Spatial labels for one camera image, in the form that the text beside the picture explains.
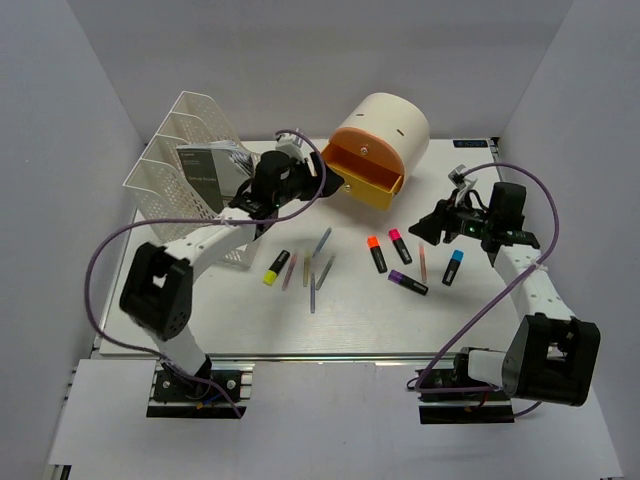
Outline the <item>yellow drawer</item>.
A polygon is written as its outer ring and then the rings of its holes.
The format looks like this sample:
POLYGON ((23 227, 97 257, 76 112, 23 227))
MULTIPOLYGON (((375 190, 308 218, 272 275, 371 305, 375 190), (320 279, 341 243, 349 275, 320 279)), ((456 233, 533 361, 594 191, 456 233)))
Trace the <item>yellow drawer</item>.
POLYGON ((343 190, 354 199, 378 210, 391 207, 404 182, 404 164, 393 150, 361 147, 349 151, 328 144, 322 151, 326 164, 344 179, 343 190))

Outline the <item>orange drawer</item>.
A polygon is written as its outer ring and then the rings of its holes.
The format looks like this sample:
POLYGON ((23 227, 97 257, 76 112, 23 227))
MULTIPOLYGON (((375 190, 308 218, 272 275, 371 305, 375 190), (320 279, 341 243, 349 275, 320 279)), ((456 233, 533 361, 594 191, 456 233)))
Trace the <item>orange drawer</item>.
POLYGON ((404 173, 404 163, 396 150, 385 140, 365 130, 340 127, 330 136, 329 144, 387 170, 404 173))

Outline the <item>cream round drawer cabinet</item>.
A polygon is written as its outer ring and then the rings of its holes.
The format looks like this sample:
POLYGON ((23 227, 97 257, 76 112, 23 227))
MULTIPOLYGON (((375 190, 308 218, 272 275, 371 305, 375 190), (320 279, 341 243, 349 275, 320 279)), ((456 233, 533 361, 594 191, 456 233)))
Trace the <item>cream round drawer cabinet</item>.
POLYGON ((429 123, 421 110, 404 98, 384 92, 368 95, 340 127, 359 128, 388 142, 404 163, 404 178, 410 175, 430 140, 429 123))

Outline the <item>grey setup guide booklet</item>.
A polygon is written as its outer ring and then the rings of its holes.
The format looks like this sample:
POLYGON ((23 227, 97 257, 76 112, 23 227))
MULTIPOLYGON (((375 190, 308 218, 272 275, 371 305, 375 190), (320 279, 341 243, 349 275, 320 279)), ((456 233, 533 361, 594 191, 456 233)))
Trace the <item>grey setup guide booklet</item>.
POLYGON ((215 213, 254 175, 257 161, 255 154, 231 140, 179 145, 176 152, 187 182, 215 213))

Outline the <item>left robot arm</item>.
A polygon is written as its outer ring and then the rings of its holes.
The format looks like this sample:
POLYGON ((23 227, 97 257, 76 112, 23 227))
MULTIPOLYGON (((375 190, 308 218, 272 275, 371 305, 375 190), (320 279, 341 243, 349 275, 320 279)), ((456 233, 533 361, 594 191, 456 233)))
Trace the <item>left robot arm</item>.
POLYGON ((120 309, 147 332, 163 358, 179 372, 177 387, 199 399, 211 387, 211 361, 198 346, 188 322, 193 285, 212 264, 232 250, 259 239, 293 200, 309 205, 336 193, 344 179, 313 152, 311 162, 271 150, 260 156, 254 176, 238 188, 218 225, 135 253, 119 300, 120 309))

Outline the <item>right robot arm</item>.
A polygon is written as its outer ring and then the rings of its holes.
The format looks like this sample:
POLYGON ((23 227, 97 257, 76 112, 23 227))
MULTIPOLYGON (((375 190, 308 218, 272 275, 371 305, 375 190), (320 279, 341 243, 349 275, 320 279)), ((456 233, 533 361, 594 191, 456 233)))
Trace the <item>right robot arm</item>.
POLYGON ((459 235, 479 240, 521 319, 506 351, 462 349, 448 389, 466 399, 492 388, 509 398, 578 407, 588 397, 600 331, 560 299, 539 242, 523 228, 525 200, 524 186, 497 182, 487 208, 474 209, 453 193, 409 229, 431 245, 459 235))

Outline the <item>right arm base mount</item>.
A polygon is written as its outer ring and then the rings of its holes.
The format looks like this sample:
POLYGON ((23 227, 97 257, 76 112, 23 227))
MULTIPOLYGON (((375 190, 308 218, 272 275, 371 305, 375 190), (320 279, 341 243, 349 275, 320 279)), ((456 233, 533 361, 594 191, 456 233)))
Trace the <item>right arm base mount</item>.
POLYGON ((465 347, 439 363, 422 382, 418 369, 406 382, 409 392, 418 393, 422 425, 474 425, 513 423, 511 400, 498 390, 468 375, 470 349, 465 347))

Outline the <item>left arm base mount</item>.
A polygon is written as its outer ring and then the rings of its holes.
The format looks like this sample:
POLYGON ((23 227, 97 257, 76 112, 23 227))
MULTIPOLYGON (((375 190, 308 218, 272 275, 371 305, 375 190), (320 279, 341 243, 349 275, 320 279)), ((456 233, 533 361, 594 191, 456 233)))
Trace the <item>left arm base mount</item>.
POLYGON ((252 367, 218 363, 211 368, 210 380, 219 389, 180 378, 169 366, 155 368, 146 408, 152 419, 239 420, 251 397, 252 367))

